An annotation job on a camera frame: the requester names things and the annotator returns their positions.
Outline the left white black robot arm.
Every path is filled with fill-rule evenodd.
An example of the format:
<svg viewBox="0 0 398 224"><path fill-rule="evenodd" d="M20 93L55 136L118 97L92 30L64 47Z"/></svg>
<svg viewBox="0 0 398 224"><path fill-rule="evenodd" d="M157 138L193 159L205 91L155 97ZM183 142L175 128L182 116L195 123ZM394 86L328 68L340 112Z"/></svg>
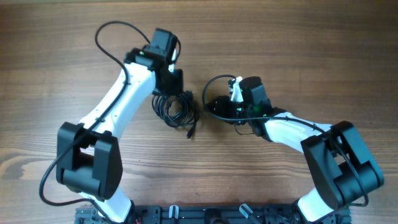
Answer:
<svg viewBox="0 0 398 224"><path fill-rule="evenodd" d="M132 49L121 73L97 107L78 124L64 123L57 136L57 182L83 196L76 223L132 223L134 204L120 186L119 138L140 104L152 93L183 91L183 72L174 68L178 38L156 29L150 44Z"/></svg>

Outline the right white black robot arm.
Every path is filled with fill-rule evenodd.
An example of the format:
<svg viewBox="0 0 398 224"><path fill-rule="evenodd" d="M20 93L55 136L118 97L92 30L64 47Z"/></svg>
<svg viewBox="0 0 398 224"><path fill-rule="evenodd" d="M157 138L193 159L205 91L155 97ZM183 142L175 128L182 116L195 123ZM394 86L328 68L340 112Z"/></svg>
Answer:
<svg viewBox="0 0 398 224"><path fill-rule="evenodd" d="M292 205L268 205L262 223L350 223L350 207L365 207L383 186L381 168L355 126L313 123L273 107L260 77L227 75L228 95L203 102L205 111L254 135L302 153L314 188Z"/></svg>

